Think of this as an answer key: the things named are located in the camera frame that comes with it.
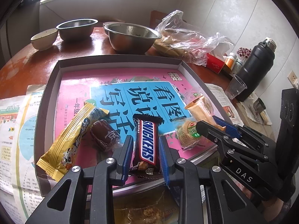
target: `snickers bar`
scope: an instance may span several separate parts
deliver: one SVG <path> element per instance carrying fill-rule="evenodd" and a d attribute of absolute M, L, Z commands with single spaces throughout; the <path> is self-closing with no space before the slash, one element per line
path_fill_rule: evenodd
<path fill-rule="evenodd" d="M 136 142 L 131 171 L 145 171 L 147 174 L 160 171 L 158 125 L 162 118 L 146 114 L 134 114 Z"/>

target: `plastic bag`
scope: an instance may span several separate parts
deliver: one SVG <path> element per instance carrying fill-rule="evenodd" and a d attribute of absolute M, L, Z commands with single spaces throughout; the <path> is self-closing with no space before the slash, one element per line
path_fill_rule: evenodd
<path fill-rule="evenodd" d="M 115 224 L 164 224 L 164 191 L 156 190 L 148 197 L 131 196 L 128 199 L 127 208 L 114 209 Z"/>
<path fill-rule="evenodd" d="M 206 66 L 206 54 L 215 49 L 219 43 L 234 45 L 229 38 L 220 36 L 219 32 L 211 37 L 204 36 L 198 28 L 184 22 L 182 17 L 183 12 L 176 10 L 156 27 L 162 38 L 155 41 L 154 47 L 166 56 Z"/>

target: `thermos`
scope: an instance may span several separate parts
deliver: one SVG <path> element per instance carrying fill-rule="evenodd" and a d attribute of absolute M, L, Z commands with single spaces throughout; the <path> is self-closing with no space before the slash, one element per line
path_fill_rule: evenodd
<path fill-rule="evenodd" d="M 253 47 L 253 50 L 242 66 L 237 76 L 246 84 L 247 88 L 236 99 L 243 102 L 257 88 L 261 80 L 273 66 L 275 58 L 275 42 L 266 38 L 263 42 Z"/>

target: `metal bowl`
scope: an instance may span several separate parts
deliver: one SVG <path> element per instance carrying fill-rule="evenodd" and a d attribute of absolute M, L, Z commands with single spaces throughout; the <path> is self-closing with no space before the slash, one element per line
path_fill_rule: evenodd
<path fill-rule="evenodd" d="M 109 31 L 108 31 L 108 30 L 105 30 L 105 26 L 106 26 L 107 24 L 111 24 L 111 23 L 118 23 L 118 22 L 105 22 L 105 23 L 103 23 L 104 32 L 105 32 L 105 34 L 106 34 L 107 36 L 109 36 Z"/>
<path fill-rule="evenodd" d="M 78 41 L 88 38 L 97 22 L 95 19 L 77 19 L 64 22 L 56 28 L 64 41 Z"/>
<path fill-rule="evenodd" d="M 112 23 L 104 29 L 109 32 L 113 49 L 123 54 L 144 54 L 156 39 L 162 38 L 159 32 L 136 24 Z"/>

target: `newspaper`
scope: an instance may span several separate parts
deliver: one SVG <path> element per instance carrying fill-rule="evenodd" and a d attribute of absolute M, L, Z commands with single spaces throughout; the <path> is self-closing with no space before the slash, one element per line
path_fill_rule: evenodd
<path fill-rule="evenodd" d="M 244 124 L 240 119 L 237 110 L 235 109 L 235 107 L 233 106 L 229 98 L 225 95 L 223 89 L 214 84 L 206 84 L 206 85 L 210 89 L 212 94 L 215 96 L 215 98 L 219 101 L 224 111 L 228 114 L 229 118 L 231 119 L 231 122 L 234 125 L 243 126 Z"/>
<path fill-rule="evenodd" d="M 35 175 L 33 157 L 35 124 L 43 90 L 44 85 L 28 87 L 14 126 L 11 181 L 22 223 L 26 222 L 43 200 Z"/>
<path fill-rule="evenodd" d="M 0 100 L 0 202 L 16 224 L 23 224 L 13 196 L 11 149 L 17 115 L 25 96 Z"/>

